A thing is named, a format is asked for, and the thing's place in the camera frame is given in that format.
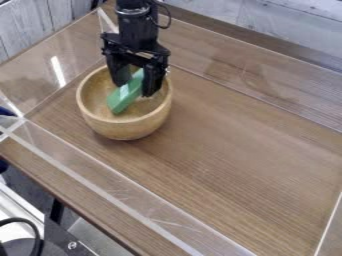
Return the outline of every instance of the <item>wooden tabletop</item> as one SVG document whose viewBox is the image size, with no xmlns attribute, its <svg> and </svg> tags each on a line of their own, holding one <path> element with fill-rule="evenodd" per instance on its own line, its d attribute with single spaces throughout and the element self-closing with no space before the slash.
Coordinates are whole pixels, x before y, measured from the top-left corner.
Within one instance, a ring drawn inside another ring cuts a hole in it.
<svg viewBox="0 0 342 256">
<path fill-rule="evenodd" d="M 18 110 L 256 255 L 312 255 L 340 193 L 340 74 L 175 21 L 160 36 L 172 51 L 171 116 L 149 137 L 109 141 L 75 101 L 80 79 L 103 64 L 96 32 L 89 14 L 1 66 L 0 88 Z M 65 87 L 42 66 L 53 56 Z M 40 69 L 9 86 L 32 58 Z M 135 253 L 185 255 L 10 138 L 0 154 Z M 95 171 L 77 174 L 109 188 L 111 173 Z"/>
</svg>

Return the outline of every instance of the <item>black cable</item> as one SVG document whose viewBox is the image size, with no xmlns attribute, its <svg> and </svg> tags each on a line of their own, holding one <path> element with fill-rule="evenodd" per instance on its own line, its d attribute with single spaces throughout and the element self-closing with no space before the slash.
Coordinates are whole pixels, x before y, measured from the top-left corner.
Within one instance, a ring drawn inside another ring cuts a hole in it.
<svg viewBox="0 0 342 256">
<path fill-rule="evenodd" d="M 41 240 L 40 240 L 38 230 L 37 230 L 37 227 L 33 224 L 33 222 L 30 222 L 29 220 L 22 219 L 22 218 L 9 218 L 9 219 L 5 219 L 5 220 L 0 221 L 0 227 L 8 225 L 10 223 L 17 223 L 17 222 L 18 223 L 25 223 L 32 228 L 32 230 L 33 230 L 33 233 L 34 233 L 34 245 L 33 245 L 33 249 L 32 249 L 32 252 L 30 252 L 29 256 L 38 256 Z"/>
<path fill-rule="evenodd" d="M 165 13 L 167 13 L 167 16 L 168 16 L 168 22 L 167 22 L 167 25 L 165 25 L 165 26 L 161 26 L 161 25 L 157 24 L 157 22 L 156 22 L 156 21 L 153 20 L 153 18 L 149 16 L 151 21 L 152 21 L 152 23 L 153 23 L 159 28 L 161 28 L 161 29 L 168 29 L 169 26 L 171 26 L 171 24 L 172 24 L 172 15 L 171 15 L 171 12 L 169 12 L 169 10 L 168 10 L 168 8 L 167 8 L 167 6 L 165 6 L 164 4 L 159 3 L 156 0 L 152 0 L 152 2 L 155 3 L 155 5 L 157 5 L 159 7 L 164 8 Z"/>
</svg>

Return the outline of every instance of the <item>floor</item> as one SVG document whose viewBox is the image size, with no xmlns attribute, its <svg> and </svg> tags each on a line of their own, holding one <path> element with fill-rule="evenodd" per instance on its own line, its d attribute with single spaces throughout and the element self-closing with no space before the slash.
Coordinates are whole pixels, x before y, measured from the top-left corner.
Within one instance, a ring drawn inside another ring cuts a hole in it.
<svg viewBox="0 0 342 256">
<path fill-rule="evenodd" d="M 165 3 L 342 58 L 339 0 L 164 0 Z"/>
</svg>

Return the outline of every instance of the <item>green sponge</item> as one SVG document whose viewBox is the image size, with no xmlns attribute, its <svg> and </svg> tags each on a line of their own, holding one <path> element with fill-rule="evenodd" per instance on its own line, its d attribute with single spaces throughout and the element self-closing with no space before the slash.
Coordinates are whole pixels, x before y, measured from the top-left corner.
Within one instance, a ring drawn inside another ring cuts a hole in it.
<svg viewBox="0 0 342 256">
<path fill-rule="evenodd" d="M 133 73 L 132 79 L 128 81 L 128 83 L 116 88 L 115 91 L 108 95 L 107 106 L 113 114 L 120 114 L 135 99 L 141 96 L 143 79 L 144 70 L 139 69 Z"/>
</svg>

